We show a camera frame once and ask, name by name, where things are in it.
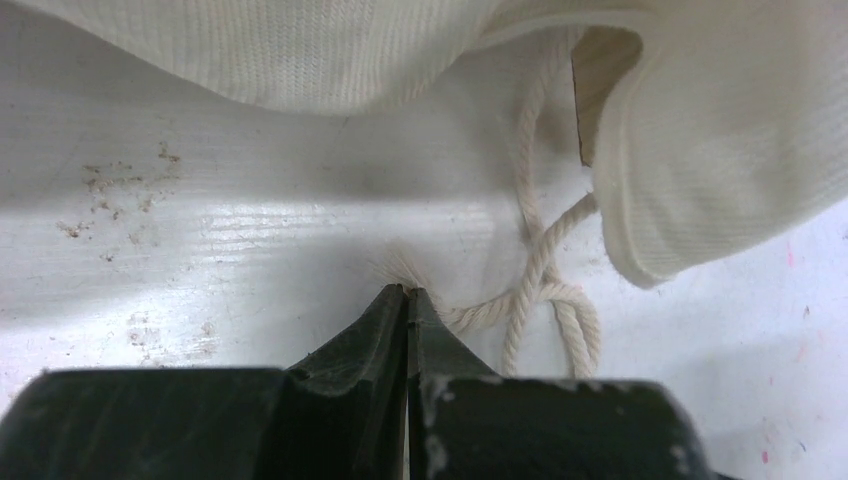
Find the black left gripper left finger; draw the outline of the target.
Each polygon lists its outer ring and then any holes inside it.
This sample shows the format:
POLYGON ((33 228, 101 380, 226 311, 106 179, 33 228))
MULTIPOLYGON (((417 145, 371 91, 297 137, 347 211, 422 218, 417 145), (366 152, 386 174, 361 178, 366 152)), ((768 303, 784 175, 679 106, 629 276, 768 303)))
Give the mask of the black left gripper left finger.
POLYGON ((1 421, 5 479, 399 479, 406 296, 382 289, 287 369, 87 369, 34 379, 1 421))

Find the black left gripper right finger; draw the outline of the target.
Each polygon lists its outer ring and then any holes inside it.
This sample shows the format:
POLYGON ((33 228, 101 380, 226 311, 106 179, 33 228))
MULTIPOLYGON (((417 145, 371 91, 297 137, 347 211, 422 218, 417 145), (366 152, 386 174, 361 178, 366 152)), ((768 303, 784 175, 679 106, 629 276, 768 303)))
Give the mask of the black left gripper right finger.
POLYGON ((507 378, 409 296, 414 479, 709 479, 685 410, 661 385, 507 378))

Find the wooden pet bed frame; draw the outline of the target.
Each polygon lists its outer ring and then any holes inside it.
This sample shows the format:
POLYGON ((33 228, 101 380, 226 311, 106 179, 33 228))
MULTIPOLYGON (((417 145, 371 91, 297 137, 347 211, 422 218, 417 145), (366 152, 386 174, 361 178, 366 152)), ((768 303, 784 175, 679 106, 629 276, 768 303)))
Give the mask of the wooden pet bed frame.
POLYGON ((571 53, 581 163, 594 160, 600 116, 610 93, 638 62, 640 37, 614 27, 590 27, 571 53))

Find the orange patterned bed cushion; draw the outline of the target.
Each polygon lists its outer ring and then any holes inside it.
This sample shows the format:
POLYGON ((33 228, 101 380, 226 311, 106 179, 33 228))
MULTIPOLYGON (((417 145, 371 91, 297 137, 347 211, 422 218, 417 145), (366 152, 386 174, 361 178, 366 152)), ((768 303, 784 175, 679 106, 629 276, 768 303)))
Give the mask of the orange patterned bed cushion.
POLYGON ((611 26, 643 50, 605 102, 594 194, 608 256, 650 288, 847 195, 843 1, 35 1, 170 74, 267 109, 405 103, 461 55, 611 26))

